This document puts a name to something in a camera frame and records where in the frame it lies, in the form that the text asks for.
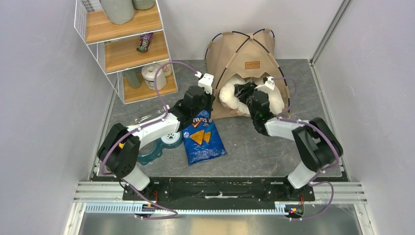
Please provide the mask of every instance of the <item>tortilla chip graphic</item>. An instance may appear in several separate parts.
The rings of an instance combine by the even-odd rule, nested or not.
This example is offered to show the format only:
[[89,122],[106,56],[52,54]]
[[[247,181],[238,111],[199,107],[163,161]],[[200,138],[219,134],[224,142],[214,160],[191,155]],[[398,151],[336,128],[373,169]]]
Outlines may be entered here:
[[194,140],[196,143],[198,143],[199,145],[201,145],[203,142],[204,135],[205,135],[205,130],[201,130],[191,135],[190,138]]
[[209,143],[209,141],[210,141],[210,131],[205,133],[205,135],[203,136],[203,140],[206,143]]

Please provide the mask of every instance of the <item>white wall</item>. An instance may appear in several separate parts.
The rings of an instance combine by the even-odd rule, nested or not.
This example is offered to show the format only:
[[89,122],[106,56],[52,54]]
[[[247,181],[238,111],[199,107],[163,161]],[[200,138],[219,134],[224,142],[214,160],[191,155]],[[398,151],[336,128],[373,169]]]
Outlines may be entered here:
[[415,1],[352,1],[317,71],[381,235],[413,234]]
[[111,86],[73,28],[74,0],[0,3],[0,234],[63,233]]
[[224,31],[276,34],[276,58],[308,59],[341,0],[159,0],[171,57],[203,59],[209,41]]

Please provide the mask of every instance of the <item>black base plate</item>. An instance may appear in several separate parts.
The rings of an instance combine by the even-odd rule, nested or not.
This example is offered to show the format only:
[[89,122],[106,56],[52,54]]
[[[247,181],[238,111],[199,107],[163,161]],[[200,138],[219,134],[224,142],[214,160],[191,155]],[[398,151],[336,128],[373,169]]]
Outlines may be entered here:
[[[300,202],[300,195],[287,198],[283,184],[267,178],[170,178],[152,177],[142,194],[158,204],[177,210],[275,209],[275,201]],[[142,200],[126,187],[124,201]],[[314,201],[311,187],[304,190],[305,201]],[[209,198],[212,196],[229,198]]]

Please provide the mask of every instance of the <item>silver metal floor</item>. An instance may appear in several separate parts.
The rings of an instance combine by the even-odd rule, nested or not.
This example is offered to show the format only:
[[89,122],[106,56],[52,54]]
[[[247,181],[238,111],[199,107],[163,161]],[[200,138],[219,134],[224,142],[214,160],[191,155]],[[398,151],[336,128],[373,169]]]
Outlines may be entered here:
[[[305,215],[323,206],[305,205]],[[332,205],[320,217],[290,222],[278,215],[180,215],[141,221],[129,214],[86,213],[80,235],[361,235],[353,205]]]
[[[206,72],[203,60],[185,61],[196,70]],[[291,118],[325,119],[318,90],[307,60],[278,60],[286,77],[298,82],[298,97],[292,108]],[[184,66],[174,66],[179,92],[163,96],[170,106],[191,85],[197,85],[197,79]],[[290,93],[294,86],[288,84]],[[144,116],[155,108],[162,109],[158,98],[124,105],[115,98],[109,128],[117,122],[131,124],[138,116]],[[176,149],[165,149],[163,155],[140,168],[149,176],[260,176],[282,177],[289,174],[300,162],[300,156],[293,141],[282,138],[265,137],[258,134],[249,117],[233,117],[214,121],[227,155],[207,162],[188,166],[187,155],[183,144]],[[326,176],[341,176],[340,167],[327,171]]]

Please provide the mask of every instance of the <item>blue chip bag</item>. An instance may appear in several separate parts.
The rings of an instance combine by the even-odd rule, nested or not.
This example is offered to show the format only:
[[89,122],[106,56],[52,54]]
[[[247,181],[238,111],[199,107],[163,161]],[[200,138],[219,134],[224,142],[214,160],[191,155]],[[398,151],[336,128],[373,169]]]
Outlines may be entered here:
[[210,112],[203,110],[193,123],[183,130],[184,148],[189,165],[225,155],[226,151],[214,122],[209,122]]

